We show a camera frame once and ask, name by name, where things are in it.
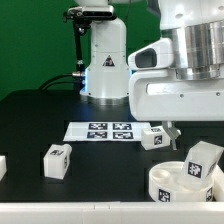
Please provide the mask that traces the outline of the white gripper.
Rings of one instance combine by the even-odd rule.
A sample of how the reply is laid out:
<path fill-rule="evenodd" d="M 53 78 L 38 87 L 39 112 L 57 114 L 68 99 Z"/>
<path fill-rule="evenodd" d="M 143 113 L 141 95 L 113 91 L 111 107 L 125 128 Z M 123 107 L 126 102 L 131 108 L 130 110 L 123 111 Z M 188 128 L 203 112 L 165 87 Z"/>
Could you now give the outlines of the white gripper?
<path fill-rule="evenodd" d="M 138 121 L 163 121 L 176 150 L 181 131 L 173 121 L 223 121 L 224 78 L 180 81 L 169 69 L 138 71 L 130 78 L 129 103 Z"/>

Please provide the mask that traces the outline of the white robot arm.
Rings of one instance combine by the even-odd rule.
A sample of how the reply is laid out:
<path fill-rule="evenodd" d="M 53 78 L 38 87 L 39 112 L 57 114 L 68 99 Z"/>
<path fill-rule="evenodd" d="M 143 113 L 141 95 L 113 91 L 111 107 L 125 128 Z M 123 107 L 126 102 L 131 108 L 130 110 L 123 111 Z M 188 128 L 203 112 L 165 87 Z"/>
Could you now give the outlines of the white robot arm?
<path fill-rule="evenodd" d="M 132 116 L 160 121 L 224 120 L 224 0 L 152 0 L 161 37 L 132 53 Z"/>

